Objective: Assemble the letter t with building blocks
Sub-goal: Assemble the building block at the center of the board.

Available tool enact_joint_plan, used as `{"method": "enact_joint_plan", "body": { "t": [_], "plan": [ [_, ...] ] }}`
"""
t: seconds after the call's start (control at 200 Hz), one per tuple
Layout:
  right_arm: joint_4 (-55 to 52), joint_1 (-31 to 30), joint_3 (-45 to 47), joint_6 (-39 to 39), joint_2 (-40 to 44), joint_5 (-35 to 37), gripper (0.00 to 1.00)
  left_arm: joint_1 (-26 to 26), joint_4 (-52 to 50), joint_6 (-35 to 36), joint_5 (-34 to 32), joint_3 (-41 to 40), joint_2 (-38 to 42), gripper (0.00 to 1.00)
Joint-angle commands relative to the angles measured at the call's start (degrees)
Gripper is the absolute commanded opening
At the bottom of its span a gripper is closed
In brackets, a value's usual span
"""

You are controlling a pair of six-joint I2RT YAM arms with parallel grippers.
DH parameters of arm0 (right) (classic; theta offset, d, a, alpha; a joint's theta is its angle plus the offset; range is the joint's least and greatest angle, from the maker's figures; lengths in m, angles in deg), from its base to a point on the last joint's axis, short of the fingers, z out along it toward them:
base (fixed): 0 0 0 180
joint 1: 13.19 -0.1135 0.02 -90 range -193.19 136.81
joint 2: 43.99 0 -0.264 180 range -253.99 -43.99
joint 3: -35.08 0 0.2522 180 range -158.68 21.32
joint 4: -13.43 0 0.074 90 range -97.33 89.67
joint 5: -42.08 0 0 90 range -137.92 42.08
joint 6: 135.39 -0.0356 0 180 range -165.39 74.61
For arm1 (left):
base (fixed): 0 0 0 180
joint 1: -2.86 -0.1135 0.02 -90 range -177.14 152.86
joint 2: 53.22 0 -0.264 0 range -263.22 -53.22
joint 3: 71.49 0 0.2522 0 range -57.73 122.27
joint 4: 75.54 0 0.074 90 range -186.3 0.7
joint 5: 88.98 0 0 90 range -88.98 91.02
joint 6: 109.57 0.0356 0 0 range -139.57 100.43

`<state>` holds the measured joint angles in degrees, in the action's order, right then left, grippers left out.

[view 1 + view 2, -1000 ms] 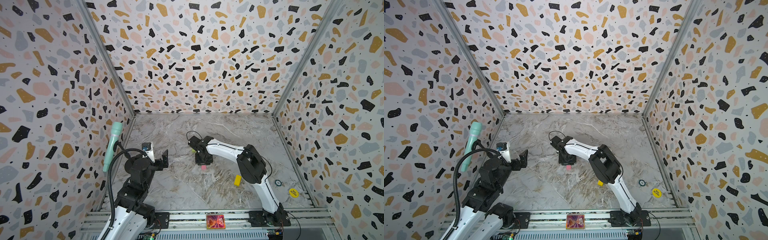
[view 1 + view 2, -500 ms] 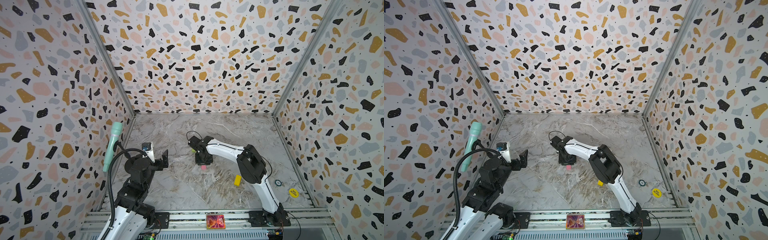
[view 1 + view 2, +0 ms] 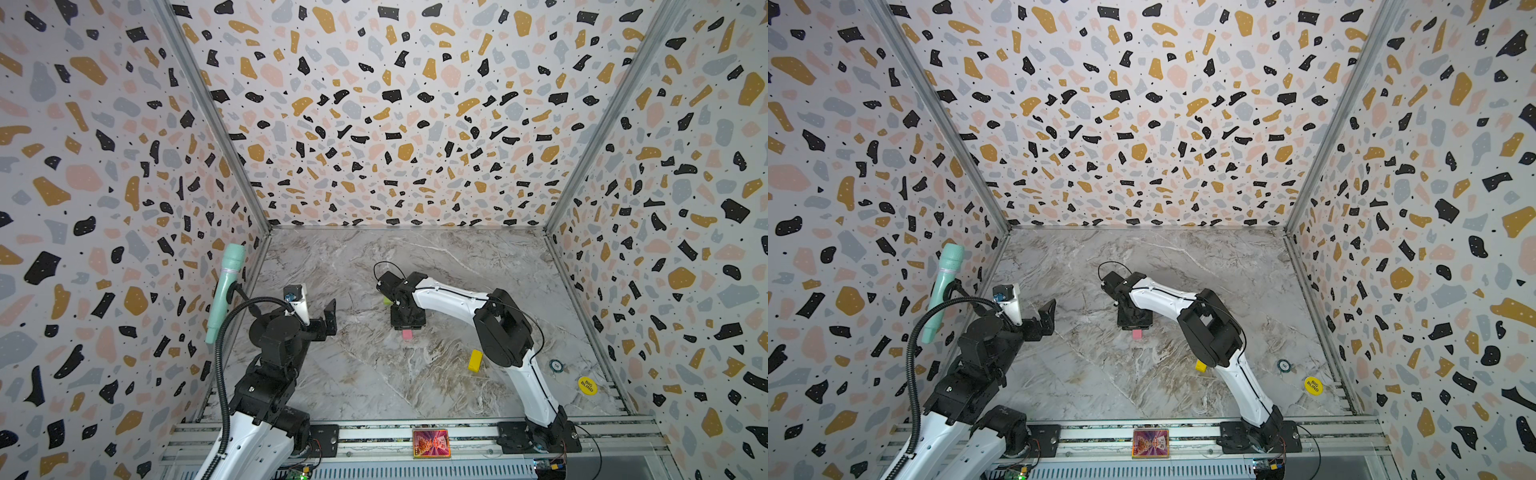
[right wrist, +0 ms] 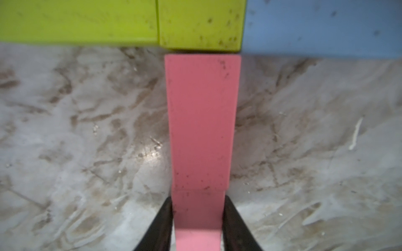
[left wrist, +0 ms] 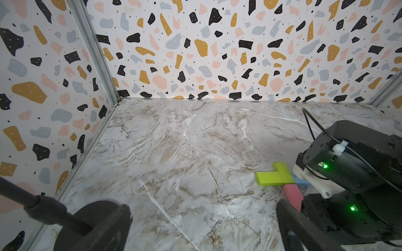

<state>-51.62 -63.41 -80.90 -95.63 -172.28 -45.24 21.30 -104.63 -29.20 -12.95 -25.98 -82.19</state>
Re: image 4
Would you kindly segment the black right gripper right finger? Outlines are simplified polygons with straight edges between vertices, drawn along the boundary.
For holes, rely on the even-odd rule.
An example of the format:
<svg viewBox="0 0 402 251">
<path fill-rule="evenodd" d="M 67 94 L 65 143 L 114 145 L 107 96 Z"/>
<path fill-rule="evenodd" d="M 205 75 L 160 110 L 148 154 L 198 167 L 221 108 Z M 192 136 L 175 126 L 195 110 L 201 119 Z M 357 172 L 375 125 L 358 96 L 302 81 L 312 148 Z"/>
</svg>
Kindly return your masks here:
<svg viewBox="0 0 402 251">
<path fill-rule="evenodd" d="M 263 251 L 228 195 L 224 203 L 223 240 L 225 251 Z"/>
</svg>

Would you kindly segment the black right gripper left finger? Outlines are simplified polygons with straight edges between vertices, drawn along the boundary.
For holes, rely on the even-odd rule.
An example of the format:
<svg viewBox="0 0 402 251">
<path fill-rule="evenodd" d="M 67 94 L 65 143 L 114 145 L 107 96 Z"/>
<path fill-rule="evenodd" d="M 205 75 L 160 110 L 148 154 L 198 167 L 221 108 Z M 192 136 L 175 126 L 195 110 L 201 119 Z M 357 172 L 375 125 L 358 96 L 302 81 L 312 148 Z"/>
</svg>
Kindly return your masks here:
<svg viewBox="0 0 402 251">
<path fill-rule="evenodd" d="M 134 251 L 169 251 L 172 229 L 172 199 L 167 197 Z"/>
</svg>

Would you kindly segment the pink block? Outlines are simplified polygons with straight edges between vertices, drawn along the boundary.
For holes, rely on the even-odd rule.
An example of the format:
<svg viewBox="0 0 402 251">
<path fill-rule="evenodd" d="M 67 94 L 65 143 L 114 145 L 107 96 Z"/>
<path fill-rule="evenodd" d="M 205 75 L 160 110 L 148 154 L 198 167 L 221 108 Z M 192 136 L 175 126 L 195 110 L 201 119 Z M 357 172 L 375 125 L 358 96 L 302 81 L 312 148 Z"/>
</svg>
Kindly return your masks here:
<svg viewBox="0 0 402 251">
<path fill-rule="evenodd" d="M 241 56 L 165 57 L 173 189 L 226 190 Z"/>
<path fill-rule="evenodd" d="M 175 244 L 178 251 L 219 251 L 224 191 L 173 191 Z"/>
</svg>

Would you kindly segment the lime green block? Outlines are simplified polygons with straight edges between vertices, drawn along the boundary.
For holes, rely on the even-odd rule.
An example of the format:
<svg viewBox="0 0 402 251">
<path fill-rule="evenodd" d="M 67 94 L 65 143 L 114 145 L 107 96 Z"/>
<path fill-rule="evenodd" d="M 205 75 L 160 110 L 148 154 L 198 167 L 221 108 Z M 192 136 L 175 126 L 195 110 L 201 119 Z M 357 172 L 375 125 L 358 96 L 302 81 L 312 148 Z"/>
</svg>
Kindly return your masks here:
<svg viewBox="0 0 402 251">
<path fill-rule="evenodd" d="M 1 41 L 153 46 L 156 1 L 1 1 Z"/>
<path fill-rule="evenodd" d="M 158 1 L 159 44 L 175 50 L 239 52 L 246 1 Z"/>
</svg>

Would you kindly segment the light blue block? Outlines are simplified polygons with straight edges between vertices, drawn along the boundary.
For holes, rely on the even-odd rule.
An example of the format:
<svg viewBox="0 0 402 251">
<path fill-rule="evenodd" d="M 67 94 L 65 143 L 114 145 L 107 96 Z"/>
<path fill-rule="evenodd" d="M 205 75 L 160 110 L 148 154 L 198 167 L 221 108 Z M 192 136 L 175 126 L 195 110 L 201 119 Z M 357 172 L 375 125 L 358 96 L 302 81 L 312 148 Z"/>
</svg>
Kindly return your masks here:
<svg viewBox="0 0 402 251">
<path fill-rule="evenodd" d="M 400 58 L 401 1 L 248 1 L 242 53 Z"/>
</svg>

